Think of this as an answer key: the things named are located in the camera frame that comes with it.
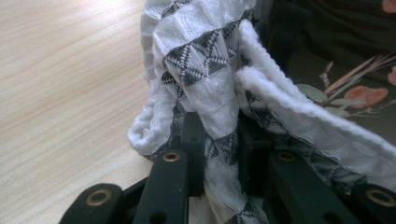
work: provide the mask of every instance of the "wooden table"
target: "wooden table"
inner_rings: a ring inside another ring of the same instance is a hole
[[[84,189],[148,175],[126,136],[144,2],[0,2],[0,223],[58,223]]]

